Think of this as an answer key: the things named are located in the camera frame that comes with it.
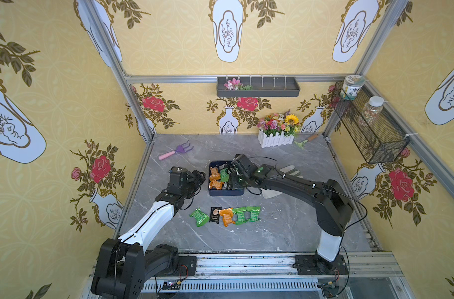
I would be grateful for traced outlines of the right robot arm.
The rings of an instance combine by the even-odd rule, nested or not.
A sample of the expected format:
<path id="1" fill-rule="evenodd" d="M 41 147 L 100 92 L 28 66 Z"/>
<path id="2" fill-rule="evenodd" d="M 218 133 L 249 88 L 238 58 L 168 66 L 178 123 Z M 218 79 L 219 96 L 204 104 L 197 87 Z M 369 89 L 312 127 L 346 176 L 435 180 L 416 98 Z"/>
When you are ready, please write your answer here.
<path id="1" fill-rule="evenodd" d="M 321 182 L 298 178 L 281 172 L 276 166 L 257 166 L 244 154 L 237 154 L 231 165 L 238 176 L 237 182 L 242 187 L 278 191 L 315 209 L 317 224 L 321 229 L 320 241 L 313 254 L 294 257 L 293 268 L 299 275 L 350 274 L 347 256 L 340 253 L 342 241 L 346 230 L 366 217 L 354 223 L 350 221 L 357 201 L 346 195 L 337 181 L 329 179 Z"/>

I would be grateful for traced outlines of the green cookie packet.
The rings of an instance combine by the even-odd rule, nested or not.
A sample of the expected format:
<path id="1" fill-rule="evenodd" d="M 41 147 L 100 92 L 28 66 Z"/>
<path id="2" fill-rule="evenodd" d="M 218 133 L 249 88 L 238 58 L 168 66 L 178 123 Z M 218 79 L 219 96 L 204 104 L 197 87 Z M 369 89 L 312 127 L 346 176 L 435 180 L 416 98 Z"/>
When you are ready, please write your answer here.
<path id="1" fill-rule="evenodd" d="M 247 219 L 250 223 L 255 223 L 259 221 L 259 215 L 261 212 L 260 206 L 247 206 L 246 211 L 249 213 L 249 218 Z"/>
<path id="2" fill-rule="evenodd" d="M 200 208 L 195 209 L 189 216 L 195 219 L 197 227 L 202 227 L 210 221 L 209 215 L 201 211 Z"/>
<path id="3" fill-rule="evenodd" d="M 237 217 L 237 220 L 235 220 L 236 225 L 242 225 L 247 222 L 246 215 L 245 215 L 245 213 L 247 211 L 246 207 L 233 208 L 232 211 L 233 211 L 233 214 Z"/>

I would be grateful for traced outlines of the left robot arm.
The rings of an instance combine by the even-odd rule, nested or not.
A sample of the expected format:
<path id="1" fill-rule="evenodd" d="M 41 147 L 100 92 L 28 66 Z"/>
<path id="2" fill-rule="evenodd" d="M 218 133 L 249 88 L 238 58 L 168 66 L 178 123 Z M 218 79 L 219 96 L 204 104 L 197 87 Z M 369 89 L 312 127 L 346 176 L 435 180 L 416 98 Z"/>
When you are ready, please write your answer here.
<path id="1" fill-rule="evenodd" d="M 192 199 L 206 180 L 204 172 L 172 167 L 170 181 L 152 207 L 131 229 L 100 248 L 91 293 L 109 299 L 136 299 L 145 282 L 178 267 L 178 249 L 161 244 L 148 247 L 160 230 Z"/>

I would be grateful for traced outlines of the black cookie packet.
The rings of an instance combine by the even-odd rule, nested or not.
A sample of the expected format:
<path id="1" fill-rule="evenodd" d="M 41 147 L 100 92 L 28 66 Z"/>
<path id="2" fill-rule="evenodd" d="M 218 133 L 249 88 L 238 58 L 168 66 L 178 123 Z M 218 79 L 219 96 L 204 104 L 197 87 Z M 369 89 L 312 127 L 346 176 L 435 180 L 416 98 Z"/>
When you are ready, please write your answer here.
<path id="1" fill-rule="evenodd" d="M 222 210 L 221 207 L 211 207 L 210 209 L 210 223 L 219 224 L 220 223 L 220 211 Z"/>

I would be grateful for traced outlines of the orange cookie packet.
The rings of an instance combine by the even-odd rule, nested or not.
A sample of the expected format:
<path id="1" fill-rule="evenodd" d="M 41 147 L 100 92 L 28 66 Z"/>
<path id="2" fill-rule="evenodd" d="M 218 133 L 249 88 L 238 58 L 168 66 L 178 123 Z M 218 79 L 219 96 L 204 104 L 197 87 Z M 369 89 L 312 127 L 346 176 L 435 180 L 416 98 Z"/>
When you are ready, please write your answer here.
<path id="1" fill-rule="evenodd" d="M 222 209 L 219 211 L 220 216 L 223 218 L 223 225 L 228 227 L 230 224 L 236 224 L 233 220 L 234 212 L 232 208 Z"/>

